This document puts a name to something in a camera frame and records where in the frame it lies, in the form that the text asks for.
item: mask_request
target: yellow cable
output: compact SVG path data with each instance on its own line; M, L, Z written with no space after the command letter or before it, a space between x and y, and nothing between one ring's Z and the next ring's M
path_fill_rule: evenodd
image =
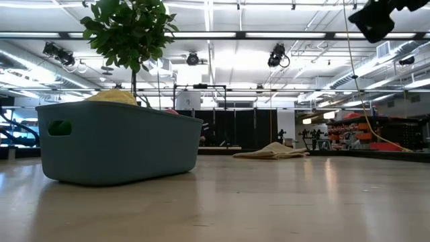
M353 72L353 75L355 76L355 68L354 68L354 64L353 64L352 51L351 51L351 40L349 39L348 20L347 20L347 8L346 8L345 0L343 0L343 16L345 18L345 27L346 27L346 30L347 30L349 58L351 59L352 72ZM355 81L355 86L357 87L358 96L360 97L361 106L363 107L365 121L368 123L369 129L372 132L372 134L374 136L378 137L379 139L381 139L381 140L383 140L383 141L385 141L387 143L390 143L391 145L394 145L395 147L398 147L398 148L402 149L403 151L412 152L410 149L404 148L404 147L402 147L402 146L400 146L400 145L398 145L398 144L396 144L394 142L391 142L391 141L389 141L389 140L387 140L385 138L382 138L381 136L379 136L379 135L377 135L375 133L375 131L372 129L372 125L370 125L368 115L366 114L366 111L365 111L366 110L366 106L364 105L363 98L361 97L361 92L360 92L360 88L358 87L357 79L354 79L354 81Z
M272 126L271 126L271 123L272 123L272 121L271 121L271 77L270 77L270 82L269 82L269 88L270 88L270 143L272 143L273 142L273 135L272 135Z

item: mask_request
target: person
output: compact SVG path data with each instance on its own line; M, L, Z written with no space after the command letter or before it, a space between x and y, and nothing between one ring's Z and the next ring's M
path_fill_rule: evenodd
M210 147L214 145L216 145L214 131L209 123L205 122L202 124L202 131L200 133L200 146Z

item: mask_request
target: plant stem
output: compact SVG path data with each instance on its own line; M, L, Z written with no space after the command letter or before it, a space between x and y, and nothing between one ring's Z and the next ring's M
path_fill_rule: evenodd
M134 97L136 97L137 96L137 88L136 88L136 82L137 82L137 80L136 80L136 71L133 71L132 72L132 93L133 93L133 95L134 95Z

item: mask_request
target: red object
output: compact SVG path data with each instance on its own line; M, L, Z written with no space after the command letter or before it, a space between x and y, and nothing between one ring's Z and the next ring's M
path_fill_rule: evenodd
M377 151L402 151L402 149L390 143L370 143L370 149Z
M171 110L171 109L166 110L166 112L170 114L178 114L175 110Z
M347 114L343 118L344 119L350 119L350 118L358 118L358 117L361 117L361 114L353 113L353 114Z

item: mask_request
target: yellow cloth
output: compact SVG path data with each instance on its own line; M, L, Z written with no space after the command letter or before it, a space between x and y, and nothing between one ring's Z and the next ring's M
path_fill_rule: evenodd
M293 149L281 145L278 142L274 142L259 151L238 153L233 155L233 157L245 159L288 159L294 157L305 157L307 155L309 155L309 153L306 152L306 148Z
M85 101L106 101L106 102L119 102L123 104L136 105L137 102L133 94L128 91L121 91L118 89L111 89L109 91L100 91L92 97L88 97Z

